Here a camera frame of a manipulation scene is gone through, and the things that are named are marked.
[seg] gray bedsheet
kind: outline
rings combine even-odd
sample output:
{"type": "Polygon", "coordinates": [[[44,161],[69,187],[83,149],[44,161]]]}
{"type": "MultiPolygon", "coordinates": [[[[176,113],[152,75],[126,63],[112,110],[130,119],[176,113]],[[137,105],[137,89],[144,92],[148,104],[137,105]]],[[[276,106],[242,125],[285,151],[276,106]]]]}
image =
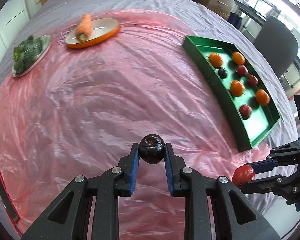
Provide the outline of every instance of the gray bedsheet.
{"type": "MultiPolygon", "coordinates": [[[[13,47],[32,33],[38,33],[42,28],[63,24],[69,19],[81,16],[86,12],[93,14],[129,8],[148,9],[173,15],[188,24],[199,36],[229,41],[237,45],[245,52],[245,56],[251,64],[254,65],[270,91],[282,117],[265,139],[266,142],[271,147],[276,147],[297,139],[296,125],[288,99],[263,56],[232,25],[204,6],[190,0],[49,0],[8,48],[0,64],[0,85],[11,72],[13,47]]],[[[280,167],[257,177],[272,176],[279,173],[288,176],[293,171],[294,167],[291,166],[280,167]]],[[[275,196],[272,194],[249,195],[249,198],[261,212],[265,212],[275,200],[275,196]]]]}

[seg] pink plastic sheet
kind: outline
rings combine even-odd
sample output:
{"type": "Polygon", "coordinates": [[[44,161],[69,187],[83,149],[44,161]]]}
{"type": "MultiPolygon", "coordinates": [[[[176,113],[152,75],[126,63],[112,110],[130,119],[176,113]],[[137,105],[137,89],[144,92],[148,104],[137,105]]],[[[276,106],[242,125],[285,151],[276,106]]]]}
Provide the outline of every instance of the pink plastic sheet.
{"type": "MultiPolygon", "coordinates": [[[[113,17],[120,31],[84,50],[69,49],[75,18],[52,34],[46,56],[0,88],[0,172],[25,231],[79,174],[101,175],[156,133],[201,174],[232,177],[264,159],[265,143],[238,153],[216,97],[182,49],[194,32],[179,19],[145,10],[113,17]]],[[[136,191],[119,199],[121,239],[183,239],[184,199],[169,196],[164,162],[140,161],[136,191]]]]}

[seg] red fruit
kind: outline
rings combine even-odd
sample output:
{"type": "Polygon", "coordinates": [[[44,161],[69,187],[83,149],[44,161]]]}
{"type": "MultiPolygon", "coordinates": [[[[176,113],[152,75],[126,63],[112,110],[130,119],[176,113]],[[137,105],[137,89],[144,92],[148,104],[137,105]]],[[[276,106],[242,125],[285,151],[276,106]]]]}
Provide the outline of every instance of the red fruit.
{"type": "Polygon", "coordinates": [[[248,69],[244,65],[239,65],[237,67],[237,73],[239,76],[244,77],[249,74],[248,69]]]}
{"type": "Polygon", "coordinates": [[[248,119],[252,113],[252,108],[248,105],[240,106],[239,112],[244,120],[248,119]]]}
{"type": "Polygon", "coordinates": [[[249,75],[249,77],[248,77],[248,83],[249,83],[250,86],[255,87],[255,86],[258,85],[259,81],[258,81],[258,79],[255,76],[249,75]]]}
{"type": "Polygon", "coordinates": [[[255,178],[256,173],[254,172],[254,169],[249,165],[243,165],[234,171],[234,174],[232,176],[232,182],[238,188],[240,188],[242,184],[255,178]]]}

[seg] plate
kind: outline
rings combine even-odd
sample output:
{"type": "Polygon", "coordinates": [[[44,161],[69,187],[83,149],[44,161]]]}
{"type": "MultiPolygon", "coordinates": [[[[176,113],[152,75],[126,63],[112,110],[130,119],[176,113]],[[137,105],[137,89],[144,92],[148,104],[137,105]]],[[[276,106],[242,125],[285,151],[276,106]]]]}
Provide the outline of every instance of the plate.
{"type": "Polygon", "coordinates": [[[40,62],[40,60],[47,54],[47,52],[50,48],[50,45],[51,45],[51,35],[43,35],[43,36],[41,36],[41,40],[42,40],[42,52],[38,56],[36,56],[37,57],[36,61],[31,65],[30,68],[28,68],[26,71],[24,71],[20,75],[16,74],[16,71],[14,70],[14,68],[12,66],[12,76],[13,77],[22,77],[22,76],[28,74],[40,62]]]}
{"type": "Polygon", "coordinates": [[[79,42],[75,37],[75,30],[72,30],[65,39],[65,43],[72,49],[83,49],[96,45],[117,33],[119,21],[113,18],[102,18],[92,21],[92,34],[87,41],[79,42]]]}

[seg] green tray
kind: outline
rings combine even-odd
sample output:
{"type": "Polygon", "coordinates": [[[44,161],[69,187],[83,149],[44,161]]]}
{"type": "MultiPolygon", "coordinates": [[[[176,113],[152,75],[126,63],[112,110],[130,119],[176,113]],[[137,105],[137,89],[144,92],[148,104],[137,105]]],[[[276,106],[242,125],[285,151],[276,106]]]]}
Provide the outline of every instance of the green tray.
{"type": "Polygon", "coordinates": [[[198,36],[186,36],[183,48],[194,60],[217,96],[223,113],[230,124],[239,152],[255,147],[268,135],[280,119],[272,99],[267,106],[260,106],[255,99],[255,92],[258,89],[263,89],[270,95],[257,72],[246,59],[245,66],[249,74],[256,76],[259,80],[257,87],[251,87],[247,83],[247,77],[240,77],[237,74],[237,65],[232,61],[231,55],[235,51],[242,52],[232,43],[198,36]],[[225,79],[219,77],[218,69],[215,69],[208,61],[208,56],[213,52],[218,53],[223,59],[221,67],[228,71],[228,76],[225,79]],[[240,97],[232,97],[229,92],[233,80],[240,80],[245,85],[244,94],[240,97]],[[240,106],[244,104],[252,108],[252,114],[247,120],[243,120],[239,113],[240,106]]]}

